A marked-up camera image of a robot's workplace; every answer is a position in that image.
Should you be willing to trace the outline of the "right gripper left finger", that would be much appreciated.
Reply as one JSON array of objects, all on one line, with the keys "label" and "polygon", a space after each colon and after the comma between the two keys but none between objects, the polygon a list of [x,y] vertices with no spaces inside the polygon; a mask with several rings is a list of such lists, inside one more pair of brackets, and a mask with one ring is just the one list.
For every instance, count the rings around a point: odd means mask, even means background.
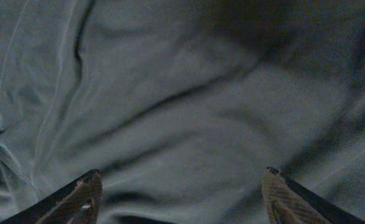
[{"label": "right gripper left finger", "polygon": [[0,224],[95,224],[102,190],[101,172],[93,169]]}]

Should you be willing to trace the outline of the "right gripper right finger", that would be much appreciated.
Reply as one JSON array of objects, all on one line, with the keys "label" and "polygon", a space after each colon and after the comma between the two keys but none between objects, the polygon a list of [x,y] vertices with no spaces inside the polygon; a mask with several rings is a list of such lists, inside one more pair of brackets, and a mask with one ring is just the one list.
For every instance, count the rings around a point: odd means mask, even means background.
[{"label": "right gripper right finger", "polygon": [[271,224],[365,224],[273,167],[264,171],[261,192]]}]

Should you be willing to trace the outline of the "black polo shirt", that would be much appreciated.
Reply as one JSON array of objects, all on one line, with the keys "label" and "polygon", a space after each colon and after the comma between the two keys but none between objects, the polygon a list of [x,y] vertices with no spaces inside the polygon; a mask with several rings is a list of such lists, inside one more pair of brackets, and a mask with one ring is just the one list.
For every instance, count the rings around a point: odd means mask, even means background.
[{"label": "black polo shirt", "polygon": [[98,169],[100,223],[267,223],[267,167],[365,220],[365,1],[0,0],[0,222]]}]

